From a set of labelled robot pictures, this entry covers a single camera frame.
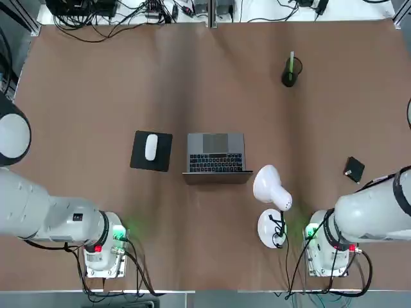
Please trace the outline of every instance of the black cup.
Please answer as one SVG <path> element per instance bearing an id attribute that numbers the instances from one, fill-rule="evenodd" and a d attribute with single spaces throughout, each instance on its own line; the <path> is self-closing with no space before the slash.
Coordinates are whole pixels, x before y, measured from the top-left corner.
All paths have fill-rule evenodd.
<path id="1" fill-rule="evenodd" d="M 291 73 L 290 72 L 290 58 L 288 58 L 285 64 L 284 71 L 281 75 L 281 82 L 283 83 L 283 85 L 290 88 L 293 85 L 295 85 L 298 75 L 300 75 L 301 72 L 302 72 L 302 63 L 300 59 L 298 59 L 297 57 L 294 57 L 293 72 Z"/>

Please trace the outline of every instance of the laptop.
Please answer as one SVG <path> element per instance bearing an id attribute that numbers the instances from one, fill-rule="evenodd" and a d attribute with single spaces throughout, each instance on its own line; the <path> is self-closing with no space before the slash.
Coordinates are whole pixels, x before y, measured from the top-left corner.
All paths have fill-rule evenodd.
<path id="1" fill-rule="evenodd" d="M 242 133 L 189 133 L 187 144 L 187 184 L 243 184 L 252 175 Z"/>

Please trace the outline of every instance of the black mouse pad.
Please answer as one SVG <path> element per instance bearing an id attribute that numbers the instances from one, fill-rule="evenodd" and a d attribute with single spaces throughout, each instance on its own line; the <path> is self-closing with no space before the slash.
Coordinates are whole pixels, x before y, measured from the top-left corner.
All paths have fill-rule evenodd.
<path id="1" fill-rule="evenodd" d="M 148 135 L 152 133 L 158 136 L 157 151 L 155 152 L 154 160 L 149 161 L 146 160 L 146 140 Z M 167 172 L 170 164 L 172 141 L 173 135 L 169 133 L 143 132 L 141 130 L 136 131 L 130 167 Z"/>

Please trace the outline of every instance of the green pen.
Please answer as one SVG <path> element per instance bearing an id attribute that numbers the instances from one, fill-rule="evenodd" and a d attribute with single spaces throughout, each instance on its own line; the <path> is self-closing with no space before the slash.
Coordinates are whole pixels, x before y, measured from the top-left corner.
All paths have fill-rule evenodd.
<path id="1" fill-rule="evenodd" d="M 294 52 L 291 52 L 290 55 L 290 74 L 288 74 L 288 79 L 290 79 L 290 81 L 292 81 L 293 79 L 293 66 L 294 66 Z"/>

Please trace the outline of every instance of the brown table surface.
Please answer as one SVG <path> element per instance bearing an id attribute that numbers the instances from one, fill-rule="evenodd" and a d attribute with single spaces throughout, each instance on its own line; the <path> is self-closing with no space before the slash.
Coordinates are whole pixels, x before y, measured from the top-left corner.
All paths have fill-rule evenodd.
<path id="1" fill-rule="evenodd" d="M 97 38 L 91 30 L 76 34 Z M 291 50 L 304 69 L 287 89 L 279 79 Z M 212 31 L 203 24 L 144 26 L 101 44 L 45 26 L 15 100 L 33 142 L 12 169 L 52 195 L 88 198 L 118 213 L 142 242 L 155 289 L 286 289 L 286 250 L 269 250 L 256 232 L 259 215 L 273 205 L 254 199 L 254 177 L 245 185 L 187 186 L 187 133 L 243 132 L 248 169 L 278 168 L 294 197 L 285 216 L 291 275 L 312 213 L 358 188 L 342 175 L 348 156 L 365 164 L 363 184 L 411 162 L 410 73 L 402 34 L 390 20 L 224 24 Z M 129 167 L 136 130 L 173 134 L 167 173 Z M 0 244 L 1 290 L 81 289 L 72 255 L 12 237 Z M 374 263 L 373 289 L 411 290 L 411 244 L 362 247 Z M 351 272 L 334 287 L 360 288 Z M 310 278 L 307 288 L 326 282 Z M 126 278 L 106 285 L 135 289 L 131 263 Z M 300 278 L 295 288 L 302 288 Z"/>

